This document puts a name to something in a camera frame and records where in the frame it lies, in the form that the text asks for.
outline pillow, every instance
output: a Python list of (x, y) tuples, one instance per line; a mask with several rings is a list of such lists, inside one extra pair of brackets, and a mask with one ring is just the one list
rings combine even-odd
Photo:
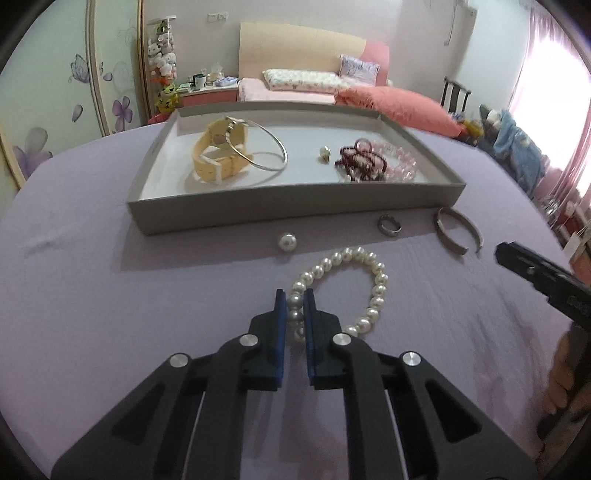
[(334, 72), (270, 69), (262, 74), (269, 85), (269, 90), (336, 93), (350, 86)]
[(405, 127), (456, 138), (462, 127), (435, 100), (420, 93), (392, 88), (351, 87), (335, 95), (337, 105), (376, 110)]
[(375, 86), (378, 77), (379, 64), (370, 61), (362, 61), (349, 55), (340, 56), (341, 77), (355, 79), (367, 85)]

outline pink curtain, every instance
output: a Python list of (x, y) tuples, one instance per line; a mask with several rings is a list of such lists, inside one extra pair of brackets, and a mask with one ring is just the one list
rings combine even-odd
[(530, 39), (509, 111), (561, 172), (550, 194), (561, 204), (576, 198), (591, 145), (591, 74), (543, 9), (531, 10)]

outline nightstand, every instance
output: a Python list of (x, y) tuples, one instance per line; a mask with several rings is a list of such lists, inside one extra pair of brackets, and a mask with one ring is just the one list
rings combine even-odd
[(204, 105), (205, 103), (237, 102), (238, 84), (227, 87), (205, 87), (201, 90), (180, 93), (182, 106)]

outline pink pillow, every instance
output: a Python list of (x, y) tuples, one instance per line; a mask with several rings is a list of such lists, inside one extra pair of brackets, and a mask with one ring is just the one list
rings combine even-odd
[(335, 94), (337, 105), (376, 110), (405, 127), (455, 138), (462, 127), (435, 100), (420, 93), (392, 88), (351, 87)]

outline silver bangle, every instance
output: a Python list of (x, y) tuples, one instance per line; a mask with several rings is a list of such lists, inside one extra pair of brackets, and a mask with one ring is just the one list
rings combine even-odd
[[(386, 227), (384, 225), (385, 222), (391, 223), (394, 229)], [(378, 229), (386, 236), (397, 236), (402, 230), (402, 225), (392, 215), (381, 215), (378, 218)]]
[[(234, 150), (234, 152), (237, 153), (237, 155), (240, 155), (242, 158), (244, 158), (244, 160), (246, 160), (253, 167), (260, 168), (261, 170), (266, 170), (266, 171), (281, 171), (281, 170), (283, 170), (287, 166), (287, 150), (283, 146), (283, 143), (281, 143), (281, 141), (275, 135), (273, 135), (271, 132), (269, 132), (269, 130), (267, 130), (262, 125), (259, 125), (256, 122), (253, 122), (252, 120), (243, 120), (243, 119), (240, 119), (240, 118), (233, 118), (231, 116), (227, 116), (226, 119), (227, 120), (230, 120), (230, 123), (229, 123), (228, 127), (226, 128), (226, 142), (228, 142), (228, 145), (230, 145), (230, 148), (232, 150)], [(232, 133), (232, 130), (234, 130), (234, 127), (236, 125), (238, 125), (238, 124), (243, 124), (243, 125), (246, 125), (246, 126), (253, 125), (255, 127), (260, 128), (264, 132), (268, 133), (271, 136), (271, 138), (275, 141), (275, 143), (277, 145), (279, 145), (279, 148), (281, 149), (281, 154), (283, 155), (283, 160), (282, 160), (283, 165), (281, 167), (279, 167), (279, 168), (266, 167), (264, 165), (260, 165), (260, 164), (258, 164), (256, 162), (253, 162), (244, 153), (242, 153), (241, 151), (239, 151), (234, 146), (234, 144), (232, 143), (232, 141), (230, 140), (230, 134)]]
[(450, 207), (440, 208), (433, 218), (433, 220), (435, 221), (435, 230), (437, 231), (437, 236), (439, 237), (439, 240), (441, 240), (441, 243), (444, 247), (446, 247), (448, 250), (455, 253), (456, 255), (465, 255), (466, 252), (468, 252), (468, 249), (466, 247), (456, 243), (448, 236), (443, 226), (443, 222), (441, 221), (442, 215), (449, 215), (450, 217), (454, 217), (462, 225), (464, 225), (466, 227), (466, 230), (468, 230), (472, 234), (474, 240), (476, 240), (476, 243), (478, 244), (478, 247), (476, 247), (476, 253), (482, 250), (484, 240), (482, 239), (482, 234), (480, 233), (480, 230), (478, 230), (476, 225), (474, 225), (474, 223), (472, 223), (472, 221), (470, 221), (470, 219), (467, 216), (461, 214), (457, 210), (454, 210)]

